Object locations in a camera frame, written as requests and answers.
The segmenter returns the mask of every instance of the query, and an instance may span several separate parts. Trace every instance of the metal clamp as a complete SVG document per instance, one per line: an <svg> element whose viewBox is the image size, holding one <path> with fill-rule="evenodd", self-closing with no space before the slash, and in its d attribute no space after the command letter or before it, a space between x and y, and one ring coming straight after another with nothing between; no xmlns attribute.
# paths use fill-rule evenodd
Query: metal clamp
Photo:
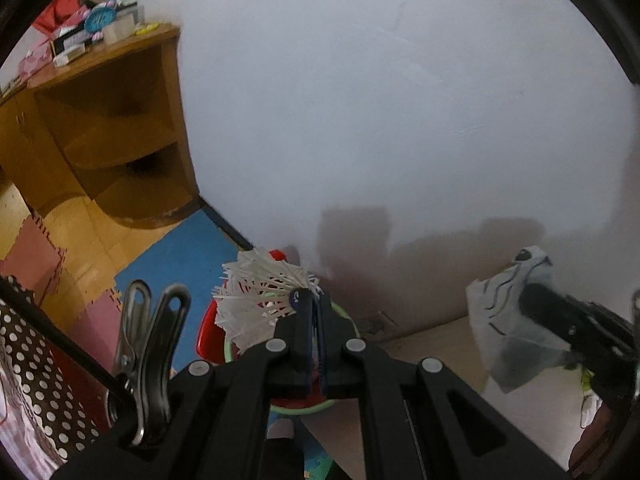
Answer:
<svg viewBox="0 0 640 480"><path fill-rule="evenodd" d="M178 305L172 308L172 300ZM151 317L151 291L142 280L127 289L120 321L113 373L136 401L138 428L133 446L157 444L171 420L167 383L171 361L184 325L191 297L184 285L168 286ZM107 419L118 420L119 406L107 393Z"/></svg>

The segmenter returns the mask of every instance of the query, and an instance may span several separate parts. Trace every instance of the blue foam mat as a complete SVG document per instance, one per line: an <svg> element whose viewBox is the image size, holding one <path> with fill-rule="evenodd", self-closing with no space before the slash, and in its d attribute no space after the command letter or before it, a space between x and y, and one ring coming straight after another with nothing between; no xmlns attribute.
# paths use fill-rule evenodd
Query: blue foam mat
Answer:
<svg viewBox="0 0 640 480"><path fill-rule="evenodd" d="M200 210L153 244L116 276L116 288L124 293L133 280L151 288L155 307L169 284L183 283L191 293L191 310L174 355L173 366L182 370L196 354L200 322L211 302L213 288L222 284L222 264L238 258L238 247Z"/></svg>

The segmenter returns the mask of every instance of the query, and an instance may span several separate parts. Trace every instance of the black and white polka dot cloth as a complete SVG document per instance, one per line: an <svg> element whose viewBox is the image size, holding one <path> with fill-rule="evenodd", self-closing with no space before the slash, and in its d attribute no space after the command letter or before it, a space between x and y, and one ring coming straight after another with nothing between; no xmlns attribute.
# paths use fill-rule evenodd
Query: black and white polka dot cloth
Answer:
<svg viewBox="0 0 640 480"><path fill-rule="evenodd" d="M7 280L28 303L34 303L33 293L24 290L13 276L0 279ZM68 460L93 442L98 430L75 399L44 339L1 300L0 343L27 409L60 458Z"/></svg>

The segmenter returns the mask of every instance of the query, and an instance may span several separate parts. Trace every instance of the blue clock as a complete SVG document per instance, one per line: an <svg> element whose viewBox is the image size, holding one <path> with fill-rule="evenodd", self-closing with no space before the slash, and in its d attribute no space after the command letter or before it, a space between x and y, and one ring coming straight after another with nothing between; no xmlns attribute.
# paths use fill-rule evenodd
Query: blue clock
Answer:
<svg viewBox="0 0 640 480"><path fill-rule="evenodd" d="M111 7L94 7L84 20L84 30L94 34L113 23L116 19L116 10Z"/></svg>

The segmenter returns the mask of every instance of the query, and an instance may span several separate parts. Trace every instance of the white cloth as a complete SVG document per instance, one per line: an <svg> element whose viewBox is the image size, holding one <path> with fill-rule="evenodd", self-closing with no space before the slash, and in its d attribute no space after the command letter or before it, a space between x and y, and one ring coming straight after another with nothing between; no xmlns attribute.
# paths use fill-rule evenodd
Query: white cloth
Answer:
<svg viewBox="0 0 640 480"><path fill-rule="evenodd" d="M482 363L504 392L564 362L570 346L520 313L527 283L555 288L553 264L537 246L524 248L500 274L466 288L469 320Z"/></svg>
<svg viewBox="0 0 640 480"><path fill-rule="evenodd" d="M0 404L6 409L3 413L6 418L0 424L0 443L29 480L48 480L63 464L63 460L55 449L47 453L42 448L42 444L46 443L46 436L41 434L42 430L28 415L24 397L15 391L17 385L14 374L8 366L2 345L0 381Z"/></svg>

